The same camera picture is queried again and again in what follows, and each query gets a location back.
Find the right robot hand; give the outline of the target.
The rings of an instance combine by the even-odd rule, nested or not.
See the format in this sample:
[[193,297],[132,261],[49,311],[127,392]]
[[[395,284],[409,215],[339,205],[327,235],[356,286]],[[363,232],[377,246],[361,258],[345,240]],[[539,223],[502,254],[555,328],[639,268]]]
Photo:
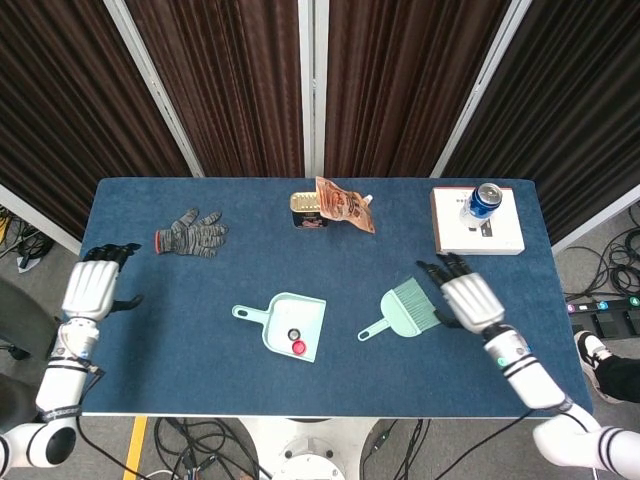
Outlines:
[[478,335],[502,324],[505,308],[484,278],[457,254],[437,254],[437,257],[442,266],[423,260],[415,264],[427,274],[449,305],[454,317],[445,324]]

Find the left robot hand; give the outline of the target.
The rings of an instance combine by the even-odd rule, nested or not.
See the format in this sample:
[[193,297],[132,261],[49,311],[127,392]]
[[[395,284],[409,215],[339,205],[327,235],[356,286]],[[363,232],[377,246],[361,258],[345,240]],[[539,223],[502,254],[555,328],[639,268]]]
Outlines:
[[115,300],[118,276],[127,259],[141,248],[140,244],[105,244],[91,248],[72,269],[62,302],[66,317],[101,322],[109,314],[138,307],[143,295],[130,300]]

